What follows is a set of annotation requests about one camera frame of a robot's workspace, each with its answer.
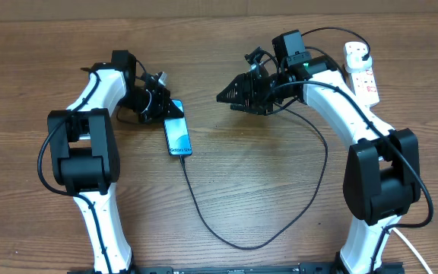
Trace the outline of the white charger plug adapter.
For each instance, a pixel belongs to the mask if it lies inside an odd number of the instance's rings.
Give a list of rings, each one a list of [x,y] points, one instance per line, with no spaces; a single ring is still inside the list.
[[[358,73],[370,69],[373,64],[371,56],[366,60],[361,52],[348,53],[345,57],[345,69],[348,73]]]

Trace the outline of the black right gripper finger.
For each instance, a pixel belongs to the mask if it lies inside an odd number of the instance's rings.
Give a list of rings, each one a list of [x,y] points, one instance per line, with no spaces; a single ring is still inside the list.
[[[251,94],[251,84],[250,74],[240,74],[216,96],[216,100],[220,103],[246,105]]]
[[[231,110],[236,110],[244,113],[250,113],[255,115],[265,115],[267,113],[267,110],[261,109],[261,108],[250,108],[247,106],[239,105],[239,104],[231,104],[230,105]]]

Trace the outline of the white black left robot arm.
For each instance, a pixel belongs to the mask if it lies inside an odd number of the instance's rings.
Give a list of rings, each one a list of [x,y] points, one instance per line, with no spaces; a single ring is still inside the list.
[[[127,50],[115,50],[110,62],[87,68],[88,84],[64,110],[47,116],[48,136],[37,158],[51,152],[52,172],[83,216],[94,252],[92,273],[136,273],[135,258],[122,229],[116,199],[120,159],[111,119],[117,107],[137,116],[139,123],[178,120],[185,114],[166,89],[164,72],[136,69],[142,64]]]

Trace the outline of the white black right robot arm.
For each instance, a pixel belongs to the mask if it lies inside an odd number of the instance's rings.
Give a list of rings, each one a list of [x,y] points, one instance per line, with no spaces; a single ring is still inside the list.
[[[262,61],[266,52],[246,55],[248,72],[240,74],[216,99],[233,110],[267,116],[300,102],[317,111],[348,151],[344,200],[353,216],[344,246],[330,273],[401,273],[401,263],[384,263],[389,235],[402,216],[427,192],[420,176],[418,140],[409,129],[397,130],[378,118],[340,65],[326,53],[311,56],[303,34],[292,30],[275,37],[270,58],[275,73]]]

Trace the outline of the blue Galaxy smartphone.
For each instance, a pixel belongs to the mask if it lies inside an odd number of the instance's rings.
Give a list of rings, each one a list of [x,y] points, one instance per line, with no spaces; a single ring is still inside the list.
[[[167,147],[171,156],[190,156],[192,146],[186,118],[166,118],[163,121]]]

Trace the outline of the white power strip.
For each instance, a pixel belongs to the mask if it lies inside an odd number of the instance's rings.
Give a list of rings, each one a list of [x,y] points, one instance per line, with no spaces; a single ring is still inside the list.
[[[345,57],[348,53],[361,52],[364,56],[367,54],[367,46],[362,42],[347,42],[344,45],[344,67]],[[356,97],[368,108],[371,108],[379,103],[379,94],[376,86],[376,79],[373,73],[373,65],[371,68],[358,72],[348,73],[351,90]]]

